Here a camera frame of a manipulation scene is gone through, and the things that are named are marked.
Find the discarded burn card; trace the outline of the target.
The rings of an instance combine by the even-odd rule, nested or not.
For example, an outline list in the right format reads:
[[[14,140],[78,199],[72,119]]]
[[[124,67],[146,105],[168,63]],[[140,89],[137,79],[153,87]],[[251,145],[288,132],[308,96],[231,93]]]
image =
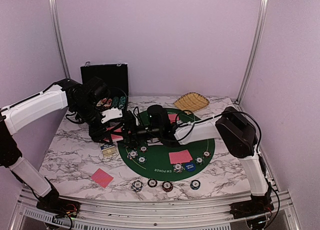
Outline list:
[[[102,169],[97,169],[91,179],[101,187],[106,188],[114,178]]]

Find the green fifty chip stack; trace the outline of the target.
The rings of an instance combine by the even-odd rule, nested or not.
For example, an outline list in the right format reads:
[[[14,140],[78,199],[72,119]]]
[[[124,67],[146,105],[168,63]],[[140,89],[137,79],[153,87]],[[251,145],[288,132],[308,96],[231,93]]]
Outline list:
[[[201,186],[201,183],[199,180],[192,180],[191,183],[190,183],[190,188],[192,190],[198,190]]]

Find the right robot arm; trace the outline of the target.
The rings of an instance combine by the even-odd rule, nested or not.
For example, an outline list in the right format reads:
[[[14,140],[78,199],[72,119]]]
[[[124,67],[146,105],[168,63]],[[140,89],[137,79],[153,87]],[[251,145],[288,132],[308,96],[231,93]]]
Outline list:
[[[271,186],[258,153],[261,132],[254,120],[233,107],[206,119],[152,105],[141,113],[128,113],[118,149],[124,162],[138,175],[169,183],[190,178],[210,163],[216,140],[222,139],[237,158],[249,181],[252,200],[247,209],[258,214],[267,206]]]

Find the blue small blind button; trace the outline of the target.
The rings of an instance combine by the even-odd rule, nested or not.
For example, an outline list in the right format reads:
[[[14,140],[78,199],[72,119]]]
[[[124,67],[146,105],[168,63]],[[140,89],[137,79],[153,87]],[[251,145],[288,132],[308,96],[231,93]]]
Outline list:
[[[184,168],[188,172],[193,172],[196,170],[196,165],[195,163],[185,163]]]

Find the red-backed playing card deck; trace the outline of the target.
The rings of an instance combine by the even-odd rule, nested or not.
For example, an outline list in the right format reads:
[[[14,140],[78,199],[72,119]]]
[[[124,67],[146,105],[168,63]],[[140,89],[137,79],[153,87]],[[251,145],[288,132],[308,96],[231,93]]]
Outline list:
[[[121,141],[124,139],[121,135],[121,132],[111,133],[110,136],[113,142]]]

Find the placed fifty chip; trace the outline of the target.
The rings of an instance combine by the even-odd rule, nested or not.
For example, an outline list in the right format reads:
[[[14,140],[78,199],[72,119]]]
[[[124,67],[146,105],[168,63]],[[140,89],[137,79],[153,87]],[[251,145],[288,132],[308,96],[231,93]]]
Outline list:
[[[145,156],[140,156],[140,157],[138,157],[138,160],[137,160],[140,164],[144,164],[146,161],[147,161],[147,159],[146,159],[146,157]]]
[[[204,164],[205,161],[204,161],[204,158],[202,158],[202,157],[196,157],[195,162],[198,165],[202,165],[202,164]]]

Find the blue ten chip stack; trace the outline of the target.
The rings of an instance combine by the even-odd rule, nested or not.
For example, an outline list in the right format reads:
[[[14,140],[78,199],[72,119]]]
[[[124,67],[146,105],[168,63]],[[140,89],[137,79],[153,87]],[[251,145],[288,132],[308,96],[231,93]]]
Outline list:
[[[142,183],[141,181],[139,181],[139,180],[134,181],[134,182],[132,183],[132,185],[131,185],[131,189],[132,189],[135,193],[140,192],[140,191],[142,190],[142,188],[143,188],[143,183]]]

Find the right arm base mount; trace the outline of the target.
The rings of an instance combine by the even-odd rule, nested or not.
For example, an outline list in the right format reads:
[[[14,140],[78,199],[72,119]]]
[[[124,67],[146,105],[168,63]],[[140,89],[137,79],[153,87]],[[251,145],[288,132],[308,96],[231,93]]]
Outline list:
[[[230,204],[229,213],[234,219],[251,217],[259,214],[264,214],[273,211],[275,208],[271,203],[243,201]]]

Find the placed hundred chip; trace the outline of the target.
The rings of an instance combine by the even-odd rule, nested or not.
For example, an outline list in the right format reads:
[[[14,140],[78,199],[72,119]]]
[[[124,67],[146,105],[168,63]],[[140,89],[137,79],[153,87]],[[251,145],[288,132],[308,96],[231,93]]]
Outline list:
[[[148,148],[147,148],[146,146],[141,146],[141,147],[140,147],[140,151],[143,152],[143,153],[145,153],[145,152],[148,151]]]
[[[209,151],[204,151],[202,155],[205,158],[209,158],[211,156],[211,153]]]

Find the hundred chip front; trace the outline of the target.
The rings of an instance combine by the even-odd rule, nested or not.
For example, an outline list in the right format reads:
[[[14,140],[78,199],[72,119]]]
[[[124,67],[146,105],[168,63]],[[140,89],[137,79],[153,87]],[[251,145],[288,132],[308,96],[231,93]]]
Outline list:
[[[158,185],[158,182],[157,180],[155,179],[149,179],[148,182],[147,182],[147,185],[151,188],[154,188]]]

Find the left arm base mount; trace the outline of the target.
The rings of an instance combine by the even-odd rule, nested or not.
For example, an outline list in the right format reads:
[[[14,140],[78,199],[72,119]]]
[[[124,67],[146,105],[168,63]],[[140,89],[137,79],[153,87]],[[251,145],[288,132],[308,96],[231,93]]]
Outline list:
[[[56,214],[60,218],[64,216],[77,217],[80,206],[79,202],[66,199],[58,199],[51,203],[38,201],[36,205],[38,209]]]

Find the dealt card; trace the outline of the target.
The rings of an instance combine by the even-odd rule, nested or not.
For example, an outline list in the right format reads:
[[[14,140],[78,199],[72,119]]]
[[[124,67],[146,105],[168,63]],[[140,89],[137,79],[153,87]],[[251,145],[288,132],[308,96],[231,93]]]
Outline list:
[[[169,153],[169,159],[171,164],[182,163],[185,160],[185,154],[181,152]]]

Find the placed ten chips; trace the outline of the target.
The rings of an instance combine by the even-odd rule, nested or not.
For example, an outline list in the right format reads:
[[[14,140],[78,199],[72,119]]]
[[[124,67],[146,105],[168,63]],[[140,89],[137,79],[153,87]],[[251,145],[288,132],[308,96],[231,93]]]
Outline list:
[[[135,150],[132,150],[127,154],[127,158],[130,160],[135,159],[137,156],[138,156],[138,152]]]
[[[181,173],[184,170],[184,167],[181,163],[177,163],[173,165],[173,171],[175,173]]]

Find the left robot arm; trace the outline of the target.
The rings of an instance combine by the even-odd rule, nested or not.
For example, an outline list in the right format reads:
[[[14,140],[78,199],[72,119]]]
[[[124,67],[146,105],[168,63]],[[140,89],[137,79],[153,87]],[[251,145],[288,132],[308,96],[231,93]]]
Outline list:
[[[53,213],[63,209],[63,201],[59,198],[58,191],[23,157],[13,135],[47,114],[68,108],[77,115],[79,124],[88,124],[91,139],[102,143],[107,129],[103,124],[103,116],[97,109],[97,103],[109,95],[109,88],[100,78],[94,77],[86,84],[66,78],[0,111],[1,166],[10,169],[18,179],[27,184],[38,194],[38,202]]]

